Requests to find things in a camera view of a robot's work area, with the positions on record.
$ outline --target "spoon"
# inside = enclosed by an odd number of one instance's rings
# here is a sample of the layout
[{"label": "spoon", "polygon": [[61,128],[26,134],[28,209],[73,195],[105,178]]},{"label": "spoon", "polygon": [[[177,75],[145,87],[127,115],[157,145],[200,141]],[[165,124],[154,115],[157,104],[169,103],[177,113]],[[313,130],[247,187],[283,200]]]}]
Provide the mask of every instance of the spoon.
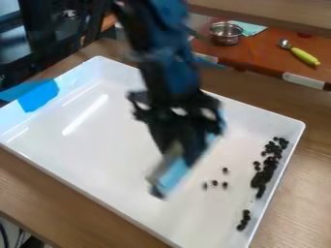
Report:
[{"label": "spoon", "polygon": [[307,64],[311,66],[318,66],[320,65],[320,62],[318,59],[313,57],[311,54],[307,53],[306,51],[292,47],[288,40],[280,39],[278,41],[278,46],[284,49],[289,49],[291,52],[293,52],[298,58],[300,58],[302,61],[306,62]]}]

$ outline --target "black bean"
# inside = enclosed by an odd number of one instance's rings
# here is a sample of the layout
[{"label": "black bean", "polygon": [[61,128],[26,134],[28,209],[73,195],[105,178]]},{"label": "black bean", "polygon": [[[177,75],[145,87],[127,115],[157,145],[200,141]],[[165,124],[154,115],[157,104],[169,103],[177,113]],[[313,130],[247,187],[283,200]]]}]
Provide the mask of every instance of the black bean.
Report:
[{"label": "black bean", "polygon": [[251,216],[250,215],[245,215],[244,216],[244,220],[245,221],[250,221],[251,220]]},{"label": "black bean", "polygon": [[246,226],[241,225],[241,224],[237,226],[237,230],[238,230],[239,232],[244,231],[245,228],[246,228]]},{"label": "black bean", "polygon": [[256,194],[256,198],[257,198],[257,199],[262,198],[265,189],[266,189],[265,185],[261,185],[261,186],[259,186],[258,191],[257,191],[257,194]]},{"label": "black bean", "polygon": [[244,216],[247,216],[247,215],[250,215],[251,214],[251,211],[249,210],[249,209],[245,209],[244,211],[243,211],[243,215]]},{"label": "black bean", "polygon": [[240,225],[247,226],[248,221],[247,220],[241,220]]},{"label": "black bean", "polygon": [[212,184],[213,184],[213,186],[218,186],[219,185],[219,182],[217,181],[217,180],[212,180]]},{"label": "black bean", "polygon": [[224,168],[222,169],[222,171],[223,171],[224,174],[227,174],[227,173],[228,173],[228,168],[224,167]]},{"label": "black bean", "polygon": [[251,187],[258,188],[261,184],[265,183],[265,175],[262,171],[256,173],[256,175],[251,180]]},{"label": "black bean", "polygon": [[202,183],[202,189],[207,190],[208,189],[208,184],[206,182]]},{"label": "black bean", "polygon": [[223,187],[224,189],[227,189],[227,187],[228,187],[228,183],[227,183],[227,182],[223,182],[223,183],[222,183],[222,187]]}]

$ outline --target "black wire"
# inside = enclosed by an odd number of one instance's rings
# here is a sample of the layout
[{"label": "black wire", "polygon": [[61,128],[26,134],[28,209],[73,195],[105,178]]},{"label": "black wire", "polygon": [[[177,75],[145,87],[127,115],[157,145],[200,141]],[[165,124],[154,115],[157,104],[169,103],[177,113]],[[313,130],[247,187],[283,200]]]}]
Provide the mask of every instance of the black wire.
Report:
[{"label": "black wire", "polygon": [[21,242],[21,236],[22,236],[22,234],[23,234],[23,229],[19,229],[18,237],[17,237],[16,244],[15,244],[15,248],[20,247],[20,244],[22,243]]},{"label": "black wire", "polygon": [[8,241],[8,237],[7,237],[7,234],[6,234],[6,230],[5,230],[4,226],[2,226],[1,223],[0,223],[0,233],[1,233],[2,238],[4,240],[5,248],[9,248],[9,241]]}]

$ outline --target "metal bowl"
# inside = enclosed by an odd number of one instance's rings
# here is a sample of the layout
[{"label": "metal bowl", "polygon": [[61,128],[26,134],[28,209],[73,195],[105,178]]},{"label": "metal bowl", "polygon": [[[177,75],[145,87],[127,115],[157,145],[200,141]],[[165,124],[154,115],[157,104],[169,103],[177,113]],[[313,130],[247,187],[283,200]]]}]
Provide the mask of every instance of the metal bowl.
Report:
[{"label": "metal bowl", "polygon": [[216,46],[234,46],[239,42],[243,29],[226,21],[213,23],[209,27],[212,41]]}]

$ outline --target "table surface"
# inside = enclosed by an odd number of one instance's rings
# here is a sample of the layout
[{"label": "table surface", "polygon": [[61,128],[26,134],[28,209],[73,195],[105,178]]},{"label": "table surface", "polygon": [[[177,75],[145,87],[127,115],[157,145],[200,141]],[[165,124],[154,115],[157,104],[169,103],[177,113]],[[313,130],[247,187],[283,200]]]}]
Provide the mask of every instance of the table surface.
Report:
[{"label": "table surface", "polygon": [[[199,33],[209,37],[210,23],[224,19],[212,18],[204,24]],[[301,48],[318,58],[321,65],[312,67],[299,60],[286,49],[277,46],[281,39],[290,40],[294,47]],[[292,73],[307,78],[331,82],[331,39],[317,35],[312,38],[302,38],[297,32],[268,28],[252,37],[242,37],[237,46],[213,46],[204,41],[193,39],[194,51],[217,56],[219,62],[229,66],[239,67],[282,78],[283,73]]]},{"label": "table surface", "polygon": [[[95,55],[123,61],[100,40],[36,78],[56,77]],[[331,243],[331,97],[326,91],[234,70],[201,70],[203,87],[307,125],[253,248],[326,248]],[[161,241],[0,149],[0,211],[60,247],[166,247]]]},{"label": "table surface", "polygon": [[188,0],[190,10],[206,16],[331,36],[331,1],[327,0]]}]

